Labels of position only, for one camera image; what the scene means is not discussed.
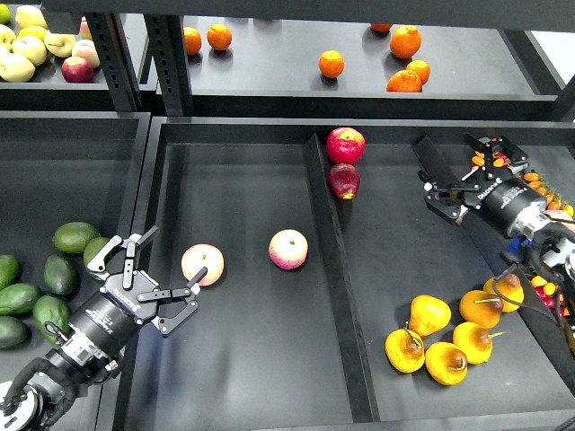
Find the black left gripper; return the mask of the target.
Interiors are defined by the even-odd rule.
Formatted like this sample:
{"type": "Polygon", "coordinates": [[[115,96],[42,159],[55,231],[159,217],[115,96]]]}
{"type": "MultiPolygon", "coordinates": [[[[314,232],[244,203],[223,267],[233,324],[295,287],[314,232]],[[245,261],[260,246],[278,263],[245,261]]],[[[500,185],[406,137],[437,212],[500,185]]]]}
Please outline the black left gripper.
{"type": "Polygon", "coordinates": [[[202,267],[184,288],[165,290],[144,270],[137,268],[139,252],[159,234],[152,226],[142,235],[123,239],[113,236],[108,271],[101,250],[88,268],[102,277],[100,291],[91,296],[69,319],[71,336],[66,355],[78,364],[112,359],[148,323],[168,337],[198,308],[199,283],[208,273],[202,267]]]}

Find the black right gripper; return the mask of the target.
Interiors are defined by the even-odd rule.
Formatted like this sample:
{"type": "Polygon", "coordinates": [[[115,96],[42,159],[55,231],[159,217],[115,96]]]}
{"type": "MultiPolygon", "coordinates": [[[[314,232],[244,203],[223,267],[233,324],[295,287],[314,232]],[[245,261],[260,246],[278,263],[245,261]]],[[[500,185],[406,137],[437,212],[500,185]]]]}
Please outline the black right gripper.
{"type": "MultiPolygon", "coordinates": [[[[474,150],[483,150],[483,141],[465,133],[464,141],[474,150]]],[[[429,136],[423,137],[423,170],[418,178],[424,183],[429,210],[451,224],[461,224],[474,212],[485,223],[507,238],[533,237],[549,224],[544,213],[546,198],[527,185],[520,175],[527,161],[518,167],[485,170],[473,166],[456,175],[429,136]]]]}

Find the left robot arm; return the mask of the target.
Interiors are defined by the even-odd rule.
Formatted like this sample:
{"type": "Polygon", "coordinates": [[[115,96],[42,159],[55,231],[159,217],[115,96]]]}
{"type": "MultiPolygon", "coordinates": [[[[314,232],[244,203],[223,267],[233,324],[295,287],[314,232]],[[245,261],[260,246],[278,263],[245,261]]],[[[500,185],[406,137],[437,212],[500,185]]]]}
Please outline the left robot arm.
{"type": "Polygon", "coordinates": [[[102,281],[100,290],[73,312],[69,334],[47,321],[44,328],[59,346],[2,384],[3,430],[49,429],[89,387],[120,373],[122,351],[143,327],[151,323],[168,337],[198,309],[206,267],[172,290],[138,269],[140,252],[157,235],[157,227],[127,239],[115,235],[88,262],[88,272],[102,281]]]}

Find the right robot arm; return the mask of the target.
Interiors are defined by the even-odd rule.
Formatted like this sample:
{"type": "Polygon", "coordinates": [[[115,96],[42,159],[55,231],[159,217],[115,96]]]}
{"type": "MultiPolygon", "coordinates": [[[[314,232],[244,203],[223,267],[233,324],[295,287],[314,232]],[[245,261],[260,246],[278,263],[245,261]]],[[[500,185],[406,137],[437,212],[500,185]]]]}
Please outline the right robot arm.
{"type": "Polygon", "coordinates": [[[532,269],[557,286],[556,294],[574,291],[574,232],[572,220],[546,212],[547,199],[525,180],[527,154],[504,136],[465,142],[480,164],[457,176],[429,136],[412,146],[422,170],[427,208],[453,225],[474,213],[503,237],[518,241],[507,260],[532,269]]]}

